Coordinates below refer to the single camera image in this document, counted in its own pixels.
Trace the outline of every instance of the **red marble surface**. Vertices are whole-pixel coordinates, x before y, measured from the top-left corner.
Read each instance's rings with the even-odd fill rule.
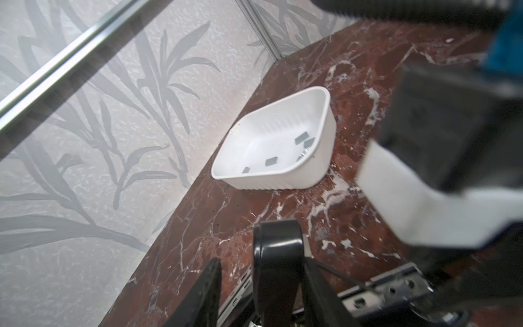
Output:
[[[216,256],[223,301],[251,264],[252,228],[261,221],[298,219],[316,259],[360,280],[405,263],[408,246],[354,181],[367,142],[401,64],[477,65],[489,41],[465,29],[361,21],[274,64],[240,117],[309,86],[327,87],[337,121],[328,174],[306,190],[237,190],[211,177],[213,155],[100,326],[162,325]]]

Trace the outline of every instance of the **small gray rectangle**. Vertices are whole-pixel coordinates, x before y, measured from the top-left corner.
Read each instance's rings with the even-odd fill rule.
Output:
[[[294,142],[296,144],[300,144],[301,142],[305,141],[308,138],[309,138],[309,133],[303,132],[300,136],[298,136],[297,138],[294,139]]]
[[[308,149],[311,147],[311,145],[314,143],[314,139],[315,138],[311,138],[311,139],[308,139],[306,140],[304,143],[303,143],[303,147]]]
[[[272,165],[275,165],[276,163],[278,163],[278,157],[277,156],[274,156],[272,158],[269,158],[265,161],[265,166],[268,167],[268,166],[272,166]]]

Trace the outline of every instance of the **silver metal strip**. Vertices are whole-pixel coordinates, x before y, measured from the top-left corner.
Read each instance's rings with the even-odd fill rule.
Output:
[[[252,0],[236,0],[236,2],[243,11],[245,17],[247,17],[249,23],[251,23],[251,26],[262,41],[262,44],[264,45],[265,49],[267,49],[267,52],[271,58],[274,61],[282,59],[284,56],[280,50],[280,47],[276,44],[272,34],[267,29],[267,26],[263,22],[262,17],[253,4]]]
[[[76,69],[151,0],[123,0],[0,101],[0,132]]]

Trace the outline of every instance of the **plastic tray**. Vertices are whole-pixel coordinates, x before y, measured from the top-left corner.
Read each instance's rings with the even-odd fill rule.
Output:
[[[327,173],[336,121],[331,95],[314,86],[242,117],[228,132],[211,175],[238,189],[308,188]]]

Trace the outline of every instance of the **wallpaper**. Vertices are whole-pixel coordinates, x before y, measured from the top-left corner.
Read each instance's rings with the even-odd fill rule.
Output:
[[[310,0],[252,0],[283,55],[290,55],[349,25],[357,19],[338,17],[314,6]],[[270,61],[260,41],[261,59]]]
[[[2,95],[115,4],[7,3]],[[271,64],[256,41],[234,1],[156,0],[2,136],[0,326],[98,325]]]

